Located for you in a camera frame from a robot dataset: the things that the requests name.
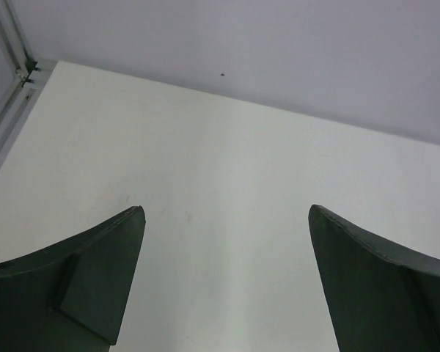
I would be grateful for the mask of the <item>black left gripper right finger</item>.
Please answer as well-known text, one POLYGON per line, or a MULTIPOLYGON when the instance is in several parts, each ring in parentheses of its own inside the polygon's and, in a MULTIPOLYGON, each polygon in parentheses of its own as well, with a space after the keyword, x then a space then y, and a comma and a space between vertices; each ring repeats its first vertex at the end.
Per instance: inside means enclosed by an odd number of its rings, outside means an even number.
POLYGON ((440 351, 440 259, 320 205, 308 222, 340 351, 440 351))

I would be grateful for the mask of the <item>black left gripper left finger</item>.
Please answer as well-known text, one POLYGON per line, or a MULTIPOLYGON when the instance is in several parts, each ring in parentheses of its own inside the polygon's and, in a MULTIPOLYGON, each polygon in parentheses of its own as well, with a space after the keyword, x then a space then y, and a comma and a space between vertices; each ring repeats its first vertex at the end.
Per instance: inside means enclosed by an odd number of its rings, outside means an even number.
POLYGON ((133 206, 0 263, 0 351, 108 351, 117 343, 146 224, 133 206))

